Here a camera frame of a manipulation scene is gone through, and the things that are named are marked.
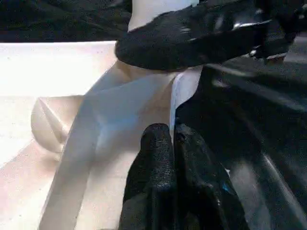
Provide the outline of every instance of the white surface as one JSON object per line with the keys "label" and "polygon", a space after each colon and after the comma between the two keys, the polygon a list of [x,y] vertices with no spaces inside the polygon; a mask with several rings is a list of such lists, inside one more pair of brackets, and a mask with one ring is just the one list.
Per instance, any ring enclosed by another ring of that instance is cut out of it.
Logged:
{"label": "white surface", "polygon": [[85,94],[116,61],[114,45],[0,44],[0,229],[37,229],[59,162],[33,140],[37,98]]}
{"label": "white surface", "polygon": [[195,6],[199,0],[132,0],[132,18],[129,30],[133,30],[152,21],[158,15]]}
{"label": "white surface", "polygon": [[[85,97],[50,190],[41,230],[117,227],[127,172],[142,132],[157,122],[170,125],[172,131],[175,108],[196,91],[201,67],[169,75],[141,71],[143,76],[136,79],[129,72],[116,77],[116,72],[125,73],[114,65]],[[118,86],[104,89],[110,77],[118,79]]]}
{"label": "white surface", "polygon": [[0,96],[84,95],[116,61],[114,45],[0,43]]}

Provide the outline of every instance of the black plastic sheet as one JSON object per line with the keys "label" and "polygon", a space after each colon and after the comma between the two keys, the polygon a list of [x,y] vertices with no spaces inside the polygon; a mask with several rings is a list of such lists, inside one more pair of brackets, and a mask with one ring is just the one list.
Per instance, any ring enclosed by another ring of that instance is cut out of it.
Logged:
{"label": "black plastic sheet", "polygon": [[131,0],[2,0],[0,42],[118,40]]}
{"label": "black plastic sheet", "polygon": [[242,57],[204,67],[177,109],[229,171],[251,230],[307,229],[306,89],[306,64]]}

